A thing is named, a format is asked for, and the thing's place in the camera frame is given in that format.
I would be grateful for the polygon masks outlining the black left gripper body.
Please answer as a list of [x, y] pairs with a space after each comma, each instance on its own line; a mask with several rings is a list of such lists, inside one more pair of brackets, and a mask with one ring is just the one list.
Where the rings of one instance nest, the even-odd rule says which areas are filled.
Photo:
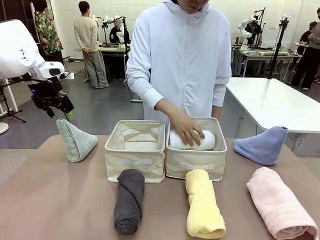
[[50, 107], [54, 107], [63, 113], [70, 113], [74, 109], [69, 97], [60, 94], [54, 83], [34, 83], [27, 86], [32, 93], [31, 99], [40, 110], [47, 112]]

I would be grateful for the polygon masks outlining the person's right hand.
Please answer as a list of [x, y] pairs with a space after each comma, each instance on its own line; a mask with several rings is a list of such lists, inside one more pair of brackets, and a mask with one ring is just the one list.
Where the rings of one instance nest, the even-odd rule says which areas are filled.
[[191, 147], [194, 144], [197, 146], [201, 145], [201, 140], [205, 138], [205, 135], [201, 128], [188, 115], [178, 112], [171, 115], [169, 119], [185, 145], [190, 145]]

